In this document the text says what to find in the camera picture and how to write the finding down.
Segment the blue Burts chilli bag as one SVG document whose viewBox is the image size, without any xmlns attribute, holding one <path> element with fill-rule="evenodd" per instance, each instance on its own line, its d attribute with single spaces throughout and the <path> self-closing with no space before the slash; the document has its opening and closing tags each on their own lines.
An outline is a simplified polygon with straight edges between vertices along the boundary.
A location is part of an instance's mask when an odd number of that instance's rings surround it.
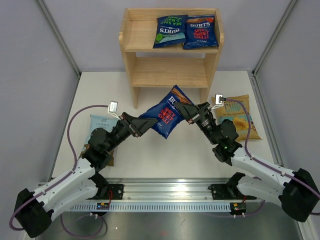
<svg viewBox="0 0 320 240">
<path fill-rule="evenodd" d="M 186 20 L 185 38 L 184 50 L 217 47 L 219 44 L 215 34 L 215 15 L 189 15 Z"/>
<path fill-rule="evenodd" d="M 177 85 L 174 85 L 170 92 L 158 104 L 149 108 L 139 117 L 156 118 L 157 123 L 151 128 L 163 138 L 167 139 L 173 129 L 184 120 L 176 109 L 175 103 L 194 104 Z"/>
</svg>

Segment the blue Burts sea salt bag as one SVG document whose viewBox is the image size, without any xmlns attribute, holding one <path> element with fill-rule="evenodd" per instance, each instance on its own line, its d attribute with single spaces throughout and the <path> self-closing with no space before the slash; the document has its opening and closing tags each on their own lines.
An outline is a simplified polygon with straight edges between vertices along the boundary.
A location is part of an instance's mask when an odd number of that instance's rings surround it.
<svg viewBox="0 0 320 240">
<path fill-rule="evenodd" d="M 153 48 L 163 48 L 186 42 L 187 14 L 167 15 L 157 18 Z"/>
</svg>

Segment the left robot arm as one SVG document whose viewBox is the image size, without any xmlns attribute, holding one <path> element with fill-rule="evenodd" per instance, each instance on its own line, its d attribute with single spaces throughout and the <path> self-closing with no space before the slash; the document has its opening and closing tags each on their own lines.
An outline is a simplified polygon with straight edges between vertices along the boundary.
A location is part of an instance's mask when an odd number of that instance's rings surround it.
<svg viewBox="0 0 320 240">
<path fill-rule="evenodd" d="M 100 174 L 111 160 L 111 152 L 129 136 L 141 137 L 156 118 L 133 117 L 126 112 L 111 131 L 96 128 L 90 134 L 88 149 L 76 158 L 73 167 L 33 191 L 21 190 L 16 198 L 13 219 L 30 238 L 44 233 L 63 212 L 86 199 L 103 199 L 108 194 L 108 181 Z"/>
</svg>

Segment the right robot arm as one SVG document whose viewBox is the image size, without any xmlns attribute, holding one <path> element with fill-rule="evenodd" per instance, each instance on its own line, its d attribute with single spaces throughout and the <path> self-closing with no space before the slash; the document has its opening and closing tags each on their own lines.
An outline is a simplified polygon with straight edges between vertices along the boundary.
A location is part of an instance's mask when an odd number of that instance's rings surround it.
<svg viewBox="0 0 320 240">
<path fill-rule="evenodd" d="M 320 192 L 311 174 L 300 168 L 294 171 L 258 159 L 248 145 L 236 141 L 238 133 L 234 123 L 225 119 L 216 124 L 208 102 L 192 105 L 176 102 L 175 107 L 189 124 L 196 124 L 214 145 L 215 157 L 222 163 L 251 173 L 235 173 L 228 181 L 227 193 L 232 198 L 241 195 L 266 200 L 279 207 L 292 219 L 306 222 L 320 200 Z"/>
</svg>

